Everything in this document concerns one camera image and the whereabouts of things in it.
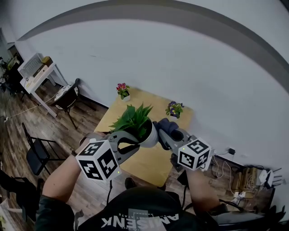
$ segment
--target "yellow wooden table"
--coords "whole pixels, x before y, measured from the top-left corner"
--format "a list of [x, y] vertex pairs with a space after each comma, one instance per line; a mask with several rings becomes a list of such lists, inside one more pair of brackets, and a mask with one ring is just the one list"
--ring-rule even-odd
[[[138, 108], [142, 102], [145, 106], [152, 105], [153, 109], [148, 117], [152, 121], [159, 122], [166, 116], [165, 109], [170, 100], [162, 98], [151, 93], [141, 91], [136, 88], [130, 88], [131, 99], [123, 102], [119, 97], [110, 106], [104, 117], [101, 119], [94, 131], [110, 131], [112, 125], [118, 117], [120, 117], [126, 110], [127, 104], [132, 104]], [[190, 121], [193, 116], [193, 110], [188, 107], [183, 108], [181, 117], [175, 121], [180, 128], [188, 129]], [[120, 165], [121, 169], [143, 179], [156, 186], [163, 186], [168, 178], [169, 172], [172, 168], [170, 162], [171, 152], [163, 150], [160, 143], [157, 143], [153, 148], [140, 148], [137, 153], [127, 159]]]

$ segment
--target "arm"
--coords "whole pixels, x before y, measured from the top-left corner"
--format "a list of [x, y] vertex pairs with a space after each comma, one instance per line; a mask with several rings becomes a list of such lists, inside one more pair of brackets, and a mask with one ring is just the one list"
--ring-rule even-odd
[[[105, 134], [97, 132], [98, 135], [104, 137]], [[76, 149], [78, 154], [87, 144], [89, 138], [86, 138], [81, 146]], [[72, 194], [75, 183], [81, 173], [81, 169], [74, 156], [69, 156], [46, 180], [42, 195], [49, 198], [67, 202]]]
[[[75, 151], [77, 154], [89, 139]], [[46, 180], [35, 223], [36, 231], [73, 230], [74, 213], [69, 200], [81, 169], [74, 156], [69, 156]]]
[[200, 170], [186, 169], [191, 201], [195, 211], [206, 212], [220, 205], [219, 198]]

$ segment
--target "table leg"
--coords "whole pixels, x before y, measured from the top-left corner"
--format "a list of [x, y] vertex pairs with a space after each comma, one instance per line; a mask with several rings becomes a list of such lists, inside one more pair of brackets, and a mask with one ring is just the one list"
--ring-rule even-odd
[[54, 82], [53, 77], [51, 75], [48, 76], [48, 79], [50, 80], [53, 86], [56, 86], [56, 83]]
[[60, 81], [63, 83], [63, 86], [68, 85], [68, 83], [64, 80], [62, 74], [60, 74], [60, 72], [57, 69], [56, 65], [53, 67], [53, 70], [55, 71], [56, 75], [59, 77]]
[[56, 117], [57, 114], [35, 93], [31, 92], [31, 94], [46, 108], [46, 110], [53, 116]]

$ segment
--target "potted plant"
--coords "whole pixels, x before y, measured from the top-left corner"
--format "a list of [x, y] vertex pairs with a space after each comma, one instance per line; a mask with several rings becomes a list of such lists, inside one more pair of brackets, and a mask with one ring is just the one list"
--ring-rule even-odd
[[121, 96], [121, 100], [125, 102], [131, 99], [131, 95], [127, 90], [128, 88], [130, 87], [126, 85], [125, 83], [119, 83], [117, 85], [117, 94], [119, 94]]
[[138, 139], [141, 147], [153, 147], [158, 142], [158, 132], [148, 117], [152, 108], [150, 106], [144, 107], [144, 104], [138, 109], [132, 105], [127, 105], [122, 116], [110, 126], [114, 128], [112, 131], [126, 131]]
[[171, 101], [166, 109], [166, 114], [167, 116], [170, 115], [170, 120], [177, 120], [180, 118], [181, 112], [183, 112], [183, 107], [184, 106], [182, 105], [182, 103], [176, 103], [175, 101]]

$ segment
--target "flower pot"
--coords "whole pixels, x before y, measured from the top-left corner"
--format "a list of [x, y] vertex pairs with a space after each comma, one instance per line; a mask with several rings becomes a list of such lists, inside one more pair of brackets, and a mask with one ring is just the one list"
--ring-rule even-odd
[[176, 121], [176, 120], [178, 120], [178, 118], [176, 116], [170, 115], [170, 121]]
[[127, 93], [128, 93], [128, 96], [125, 96], [122, 101], [126, 102], [126, 101], [129, 101], [131, 99], [131, 95], [129, 93], [129, 91], [127, 90]]
[[145, 141], [139, 143], [139, 145], [144, 148], [152, 148], [158, 142], [158, 132], [156, 128], [154, 127], [154, 124], [152, 123], [152, 121], [150, 121], [150, 123], [151, 123], [152, 129], [148, 138]]

